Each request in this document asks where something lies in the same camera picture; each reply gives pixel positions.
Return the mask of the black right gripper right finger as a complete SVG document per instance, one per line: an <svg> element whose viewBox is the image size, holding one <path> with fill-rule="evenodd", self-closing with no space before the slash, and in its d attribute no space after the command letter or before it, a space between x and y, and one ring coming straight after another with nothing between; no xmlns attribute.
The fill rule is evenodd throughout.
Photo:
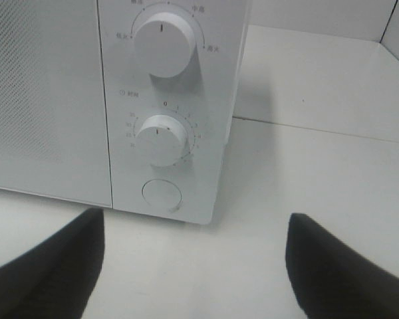
<svg viewBox="0 0 399 319"><path fill-rule="evenodd" d="M306 214L290 216L285 264L308 318L399 318L399 278Z"/></svg>

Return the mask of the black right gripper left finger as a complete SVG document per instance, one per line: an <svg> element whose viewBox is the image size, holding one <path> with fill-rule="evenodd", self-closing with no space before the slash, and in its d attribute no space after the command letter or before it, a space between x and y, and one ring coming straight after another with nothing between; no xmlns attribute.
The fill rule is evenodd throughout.
<svg viewBox="0 0 399 319"><path fill-rule="evenodd" d="M0 266L0 318L81 318L102 270L104 211L90 208Z"/></svg>

